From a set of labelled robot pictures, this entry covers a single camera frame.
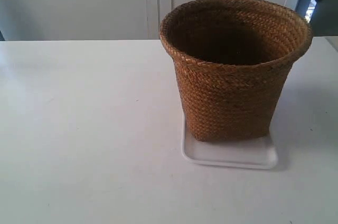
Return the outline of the brown woven wicker basket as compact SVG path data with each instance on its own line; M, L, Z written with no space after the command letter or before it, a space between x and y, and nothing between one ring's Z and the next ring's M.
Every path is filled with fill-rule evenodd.
M307 21L264 0L194 0L162 20L186 125L198 141L268 135L285 81L311 46Z

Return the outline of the white rectangular plastic tray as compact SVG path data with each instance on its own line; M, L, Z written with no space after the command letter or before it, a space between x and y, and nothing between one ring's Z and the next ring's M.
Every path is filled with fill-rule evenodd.
M270 170L278 164L276 146L270 136L244 141L200 142L191 134L185 116L181 151L189 162L197 165Z

